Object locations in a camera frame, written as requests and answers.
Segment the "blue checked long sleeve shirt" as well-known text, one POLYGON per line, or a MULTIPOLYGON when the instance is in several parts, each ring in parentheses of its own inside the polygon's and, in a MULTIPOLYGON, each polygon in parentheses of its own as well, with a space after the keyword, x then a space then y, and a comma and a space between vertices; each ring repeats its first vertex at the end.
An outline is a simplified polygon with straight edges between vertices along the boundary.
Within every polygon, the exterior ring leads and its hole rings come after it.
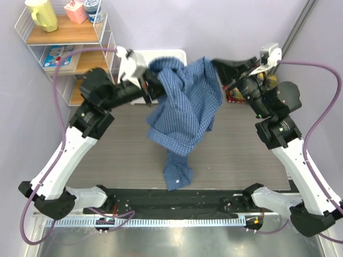
POLYGON ((188 65, 176 57, 160 57, 148 67, 157 73, 166 93, 146 118, 147 136, 167 151, 163 177, 167 190, 174 191, 192 182, 188 155, 212 130, 222 92, 217 72, 206 57, 188 65))

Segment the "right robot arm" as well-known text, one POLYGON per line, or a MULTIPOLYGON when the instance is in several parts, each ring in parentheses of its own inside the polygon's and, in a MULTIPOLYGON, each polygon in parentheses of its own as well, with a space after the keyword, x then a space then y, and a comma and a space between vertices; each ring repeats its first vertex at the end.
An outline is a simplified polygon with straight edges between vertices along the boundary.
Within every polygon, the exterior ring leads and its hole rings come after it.
POLYGON ((303 137, 290 114, 302 105, 296 84, 283 81, 268 89, 258 79, 267 67, 256 58, 244 61, 212 61, 225 90, 237 89, 252 108, 259 122, 257 134, 279 159, 290 175, 299 196, 287 196, 256 183, 243 191, 242 205, 247 211, 268 209, 291 221, 306 237, 315 236, 342 218, 342 199, 327 184, 307 151, 303 137))

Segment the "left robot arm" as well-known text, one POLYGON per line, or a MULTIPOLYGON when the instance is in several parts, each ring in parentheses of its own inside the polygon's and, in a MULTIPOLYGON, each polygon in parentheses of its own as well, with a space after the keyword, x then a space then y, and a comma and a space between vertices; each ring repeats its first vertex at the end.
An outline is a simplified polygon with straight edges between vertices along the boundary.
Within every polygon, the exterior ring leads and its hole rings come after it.
POLYGON ((84 74, 79 89, 84 100, 68 128, 62 129, 65 135, 61 146, 34 179, 18 187, 40 213, 53 220, 61 220, 76 209, 89 208, 104 214, 113 210, 115 196, 106 187, 72 188, 66 182, 114 121, 110 113, 113 108, 141 97, 150 103, 165 94, 157 73, 149 69, 136 77, 121 77, 120 83, 114 84, 104 69, 93 68, 84 74))

